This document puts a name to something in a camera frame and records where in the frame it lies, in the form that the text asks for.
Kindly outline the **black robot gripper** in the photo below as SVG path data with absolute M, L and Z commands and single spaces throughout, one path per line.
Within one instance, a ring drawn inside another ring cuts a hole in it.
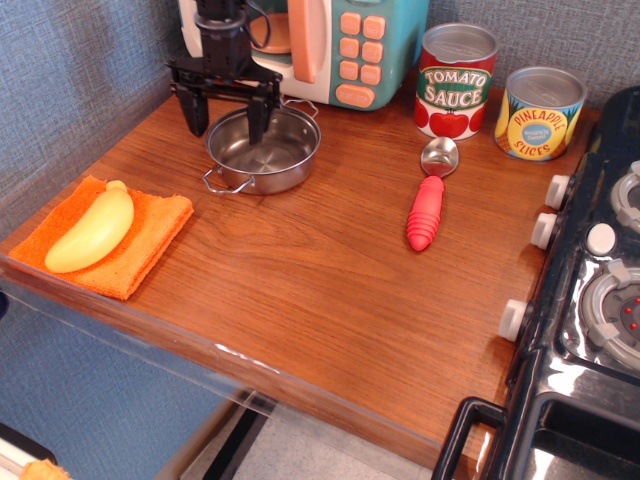
M 251 36 L 244 14 L 196 14 L 200 58 L 171 59 L 172 91 L 189 131 L 201 137 L 209 126 L 208 98 L 246 102 L 249 143 L 259 144 L 274 108 L 281 106 L 281 75 L 252 58 Z

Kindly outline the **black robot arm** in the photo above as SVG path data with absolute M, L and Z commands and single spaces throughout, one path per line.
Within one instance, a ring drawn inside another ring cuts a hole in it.
M 210 98 L 247 105 L 249 142 L 259 144 L 272 113 L 281 106 L 282 75 L 252 58 L 247 1 L 198 1 L 193 24 L 202 48 L 199 58 L 173 58 L 171 90 L 189 131 L 202 136 L 209 127 Z

